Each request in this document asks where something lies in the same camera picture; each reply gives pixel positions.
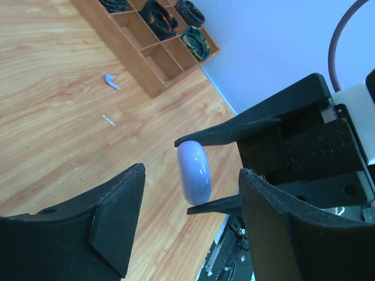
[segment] wooden shelf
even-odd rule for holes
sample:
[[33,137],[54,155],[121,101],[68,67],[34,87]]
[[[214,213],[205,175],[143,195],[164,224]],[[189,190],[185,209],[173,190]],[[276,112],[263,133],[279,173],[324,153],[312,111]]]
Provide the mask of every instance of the wooden shelf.
[[163,41],[139,14],[147,0],[128,0],[127,11],[120,13],[108,13],[99,0],[71,2],[152,97],[164,92],[219,52],[217,44],[201,27],[199,29],[207,39],[211,53],[205,61],[195,59],[180,39],[188,25],[173,7],[176,0],[159,0],[179,24],[177,35]]

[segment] white wall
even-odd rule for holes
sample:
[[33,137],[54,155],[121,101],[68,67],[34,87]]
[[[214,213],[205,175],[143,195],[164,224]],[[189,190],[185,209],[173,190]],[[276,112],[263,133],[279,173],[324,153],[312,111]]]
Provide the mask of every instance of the white wall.
[[[310,73],[325,76],[328,46],[354,0],[192,0],[221,53],[203,70],[235,113]],[[375,68],[375,0],[345,27],[336,55],[342,88]]]

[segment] screw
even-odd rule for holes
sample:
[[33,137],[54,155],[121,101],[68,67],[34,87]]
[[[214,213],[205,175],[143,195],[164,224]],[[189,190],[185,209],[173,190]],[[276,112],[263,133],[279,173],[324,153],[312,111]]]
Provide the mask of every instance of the screw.
[[298,158],[293,157],[291,160],[294,165],[299,166],[300,162]]
[[308,139],[313,139],[314,138],[314,133],[313,132],[308,132],[305,135]]
[[318,142],[319,143],[325,142],[326,140],[327,140],[327,137],[325,135],[318,136]]
[[321,108],[322,109],[327,109],[328,108],[328,102],[324,101],[321,103]]
[[347,129],[345,127],[341,127],[339,130],[338,130],[339,134],[340,135],[346,135],[347,134]]
[[342,143],[342,145],[344,146],[344,148],[351,148],[352,145],[353,145],[353,142],[350,139],[348,139],[348,140],[344,141]]
[[355,196],[355,195],[358,195],[358,190],[357,190],[357,187],[351,184],[348,184],[347,186],[344,186],[344,193],[347,196]]
[[326,148],[323,148],[323,153],[329,155],[332,153],[332,149],[327,146]]
[[320,150],[314,149],[312,151],[312,156],[319,157],[320,155],[321,155],[321,151]]

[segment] patterned fabric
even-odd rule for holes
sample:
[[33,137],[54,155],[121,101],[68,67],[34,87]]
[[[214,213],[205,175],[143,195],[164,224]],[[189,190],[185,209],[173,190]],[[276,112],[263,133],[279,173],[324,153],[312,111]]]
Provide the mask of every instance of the patterned fabric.
[[188,24],[199,28],[204,24],[203,14],[188,0],[178,0],[175,5],[183,20]]
[[177,20],[158,1],[148,0],[139,14],[160,40],[176,36]]
[[127,0],[100,0],[108,13],[125,12],[127,10]]
[[198,61],[205,60],[210,56],[210,45],[198,28],[189,26],[181,39]]

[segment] lavender object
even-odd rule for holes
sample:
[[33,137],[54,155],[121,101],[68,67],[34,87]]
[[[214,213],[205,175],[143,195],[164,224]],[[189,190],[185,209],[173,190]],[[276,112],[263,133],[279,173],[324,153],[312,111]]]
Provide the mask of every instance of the lavender object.
[[211,176],[206,152],[199,142],[188,140],[177,149],[183,195],[191,205],[206,203],[211,197]]
[[116,90],[120,89],[120,87],[118,85],[116,85],[115,83],[113,83],[113,76],[111,74],[106,74],[104,76],[104,79],[105,79],[105,82],[107,82],[107,84],[109,86],[111,86],[112,88],[115,88]]

